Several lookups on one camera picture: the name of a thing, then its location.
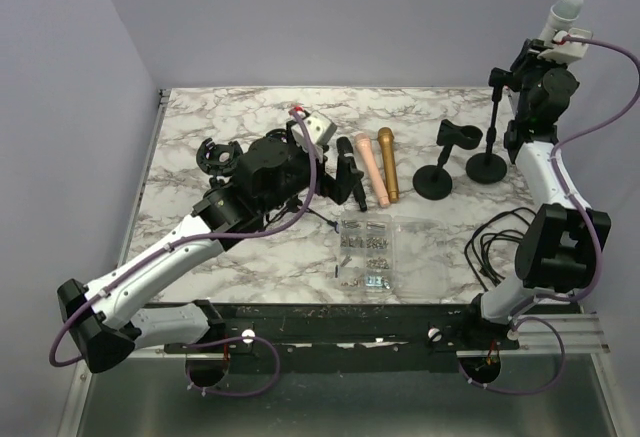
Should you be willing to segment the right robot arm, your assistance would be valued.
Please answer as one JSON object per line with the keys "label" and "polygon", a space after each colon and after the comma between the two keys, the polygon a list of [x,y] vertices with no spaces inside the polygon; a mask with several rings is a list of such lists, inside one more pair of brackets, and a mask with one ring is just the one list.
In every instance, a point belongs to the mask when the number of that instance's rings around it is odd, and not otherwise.
{"label": "right robot arm", "polygon": [[480,349],[543,299],[576,302],[599,278],[611,219],[580,195],[558,149],[557,122],[579,87],[569,70],[568,45],[528,39],[509,71],[495,70],[509,93],[513,117],[503,138],[538,210],[517,247],[513,275],[478,296],[479,314],[464,319],[460,336]]}

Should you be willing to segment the pink microphone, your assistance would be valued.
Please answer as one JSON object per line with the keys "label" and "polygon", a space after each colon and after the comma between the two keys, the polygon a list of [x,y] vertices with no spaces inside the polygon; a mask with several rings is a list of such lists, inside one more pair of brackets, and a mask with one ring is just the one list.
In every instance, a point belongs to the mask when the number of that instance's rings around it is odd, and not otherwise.
{"label": "pink microphone", "polygon": [[388,207],[390,198],[377,166],[370,138],[365,133],[358,133],[355,136],[355,145],[366,166],[379,205],[383,208]]}

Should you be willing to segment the black tripod mic stand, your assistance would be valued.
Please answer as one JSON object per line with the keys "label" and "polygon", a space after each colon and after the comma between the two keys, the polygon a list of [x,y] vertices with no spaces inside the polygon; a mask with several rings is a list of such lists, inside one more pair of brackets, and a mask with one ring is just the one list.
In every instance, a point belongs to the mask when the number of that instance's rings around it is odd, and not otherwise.
{"label": "black tripod mic stand", "polygon": [[[292,227],[306,214],[312,214],[320,218],[334,230],[337,230],[336,221],[325,218],[310,208],[311,201],[315,196],[311,190],[302,193],[299,197],[294,196],[294,179],[297,173],[294,168],[294,152],[297,149],[303,149],[308,153],[307,146],[313,144],[309,139],[306,127],[290,120],[284,128],[272,129],[266,133],[265,137],[274,141],[283,142],[287,151],[287,162],[284,164],[282,176],[276,180],[271,180],[268,184],[268,189],[280,197],[280,200],[277,206],[278,212],[273,217],[271,217],[269,213],[265,215],[265,235],[271,236],[283,232]],[[315,153],[323,156],[323,152],[318,153],[317,149],[313,150],[312,155],[309,155],[310,161],[313,161]],[[315,183],[315,179],[316,166],[312,162],[309,186]]]}

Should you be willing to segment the gold microphone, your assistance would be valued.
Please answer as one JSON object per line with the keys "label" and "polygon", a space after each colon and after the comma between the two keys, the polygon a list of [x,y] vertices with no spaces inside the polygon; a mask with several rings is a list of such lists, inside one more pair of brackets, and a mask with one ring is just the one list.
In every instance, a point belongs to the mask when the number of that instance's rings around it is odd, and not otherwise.
{"label": "gold microphone", "polygon": [[390,202],[397,203],[400,192],[394,154],[394,134],[389,127],[382,127],[378,131],[377,140],[382,153],[386,190]]}

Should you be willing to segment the white microphone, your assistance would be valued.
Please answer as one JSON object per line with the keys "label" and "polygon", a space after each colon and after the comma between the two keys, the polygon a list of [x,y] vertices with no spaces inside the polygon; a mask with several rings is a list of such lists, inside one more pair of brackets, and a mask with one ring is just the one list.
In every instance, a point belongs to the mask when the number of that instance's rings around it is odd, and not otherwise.
{"label": "white microphone", "polygon": [[558,32],[571,29],[583,5],[584,0],[557,0],[549,10],[538,39],[548,44]]}

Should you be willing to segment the black microphone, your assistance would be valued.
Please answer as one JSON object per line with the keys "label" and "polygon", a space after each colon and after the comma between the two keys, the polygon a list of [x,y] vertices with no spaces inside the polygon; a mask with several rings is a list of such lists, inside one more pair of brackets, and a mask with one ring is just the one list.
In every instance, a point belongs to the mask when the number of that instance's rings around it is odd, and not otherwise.
{"label": "black microphone", "polygon": [[[354,149],[349,138],[346,136],[339,137],[336,141],[336,148],[338,156],[348,163],[349,169],[357,170],[358,167],[355,161]],[[362,184],[362,176],[360,176],[354,183],[352,193],[354,200],[358,204],[359,210],[361,212],[366,212],[368,210],[368,207],[366,203],[364,187]]]}

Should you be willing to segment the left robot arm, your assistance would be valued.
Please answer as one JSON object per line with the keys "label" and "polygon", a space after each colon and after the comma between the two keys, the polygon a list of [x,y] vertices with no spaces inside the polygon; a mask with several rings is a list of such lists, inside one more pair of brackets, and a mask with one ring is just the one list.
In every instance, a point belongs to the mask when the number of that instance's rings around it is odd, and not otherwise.
{"label": "left robot arm", "polygon": [[362,180],[354,159],[337,157],[325,169],[327,140],[305,140],[274,129],[243,150],[203,141],[196,154],[210,188],[164,238],[134,259],[88,283],[76,279],[57,290],[62,335],[70,335],[93,373],[111,370],[134,351],[166,344],[214,350],[221,319],[207,301],[155,307],[153,297],[195,267],[242,241],[293,226],[314,196],[344,203]]}

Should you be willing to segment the round base mic stand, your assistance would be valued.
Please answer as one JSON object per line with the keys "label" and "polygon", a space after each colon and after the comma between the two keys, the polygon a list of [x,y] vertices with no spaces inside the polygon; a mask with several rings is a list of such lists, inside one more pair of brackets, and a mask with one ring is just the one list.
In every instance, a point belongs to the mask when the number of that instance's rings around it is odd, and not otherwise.
{"label": "round base mic stand", "polygon": [[476,149],[481,141],[483,132],[476,126],[459,126],[448,119],[444,119],[439,126],[436,145],[441,147],[435,165],[425,165],[413,175],[412,184],[417,194],[425,199],[438,201],[450,195],[453,181],[444,168],[454,147],[463,150]]}
{"label": "round base mic stand", "polygon": [[477,153],[468,159],[466,174],[474,182],[488,185],[500,182],[507,174],[505,160],[494,153],[497,136],[497,117],[499,105],[503,97],[503,89],[510,82],[511,73],[494,67],[489,74],[488,85],[492,88],[491,118],[486,133],[486,147],[482,153]]}

